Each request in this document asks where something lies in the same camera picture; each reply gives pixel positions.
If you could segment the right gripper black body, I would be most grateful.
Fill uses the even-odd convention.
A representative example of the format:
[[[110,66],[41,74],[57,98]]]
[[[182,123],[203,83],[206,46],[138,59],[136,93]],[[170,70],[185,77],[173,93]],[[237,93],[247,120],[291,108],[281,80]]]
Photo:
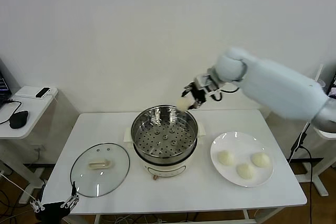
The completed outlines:
[[[209,95],[212,95],[213,90],[208,86],[202,87],[199,89],[196,85],[191,84],[190,92],[194,99],[194,103],[205,103],[207,100],[207,97]]]

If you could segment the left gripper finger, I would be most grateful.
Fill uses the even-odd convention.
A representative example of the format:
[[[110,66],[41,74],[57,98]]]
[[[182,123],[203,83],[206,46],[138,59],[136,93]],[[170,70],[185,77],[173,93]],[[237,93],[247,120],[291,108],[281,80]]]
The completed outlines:
[[[71,184],[71,195],[65,201],[64,208],[72,208],[77,204],[78,201],[79,201],[79,195],[77,193],[76,183],[75,181],[73,181]]]
[[[45,210],[45,207],[41,203],[43,198],[43,193],[45,189],[45,184],[42,185],[42,188],[39,190],[35,199],[30,201],[30,206],[33,208],[34,212],[42,212]]]

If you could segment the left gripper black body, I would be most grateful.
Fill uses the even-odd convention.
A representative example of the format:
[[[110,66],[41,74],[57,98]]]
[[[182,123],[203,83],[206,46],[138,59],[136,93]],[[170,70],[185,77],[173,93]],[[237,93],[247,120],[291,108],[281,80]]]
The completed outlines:
[[[49,204],[44,204],[44,210],[35,214],[38,223],[61,223],[63,217],[66,216],[65,207],[61,207],[65,202],[54,202]]]

